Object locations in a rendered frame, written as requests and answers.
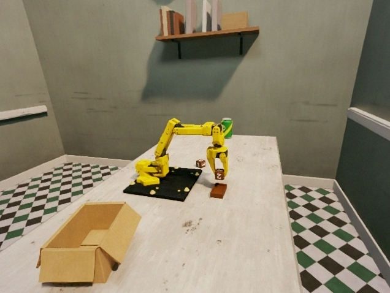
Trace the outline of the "green drink can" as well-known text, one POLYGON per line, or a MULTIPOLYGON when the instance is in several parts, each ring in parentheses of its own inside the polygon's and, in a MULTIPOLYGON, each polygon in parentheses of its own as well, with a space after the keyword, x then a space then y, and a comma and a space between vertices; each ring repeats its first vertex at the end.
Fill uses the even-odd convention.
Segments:
POLYGON ((223 133, 225 139, 230 139, 232 137, 232 120, 231 118, 223 118, 221 121, 223 126, 223 133))

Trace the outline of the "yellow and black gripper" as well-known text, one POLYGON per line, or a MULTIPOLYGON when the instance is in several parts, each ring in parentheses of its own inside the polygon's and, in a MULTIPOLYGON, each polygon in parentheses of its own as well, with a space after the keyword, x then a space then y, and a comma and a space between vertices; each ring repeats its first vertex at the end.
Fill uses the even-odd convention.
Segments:
POLYGON ((213 173, 215 174, 215 158, 220 159, 223 163, 224 176, 226 177, 228 173, 228 150, 227 147, 215 147, 209 146, 207 148, 207 160, 212 168, 213 173))

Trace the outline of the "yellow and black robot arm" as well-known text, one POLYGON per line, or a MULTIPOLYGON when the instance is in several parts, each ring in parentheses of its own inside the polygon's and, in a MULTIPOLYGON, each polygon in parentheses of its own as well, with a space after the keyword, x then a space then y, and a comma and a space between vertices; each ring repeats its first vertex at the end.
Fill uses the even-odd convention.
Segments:
POLYGON ((141 183, 144 186, 159 184, 159 178, 166 177, 166 174, 169 172, 169 154, 166 154, 166 151, 174 134, 212 136, 212 145, 215 147, 223 147, 224 133, 222 124, 206 122, 204 125, 194 125, 179 124, 179 122, 180 121, 175 118, 169 120, 158 146, 156 147, 155 161, 143 159, 137 163, 137 171, 139 171, 137 183, 141 183))

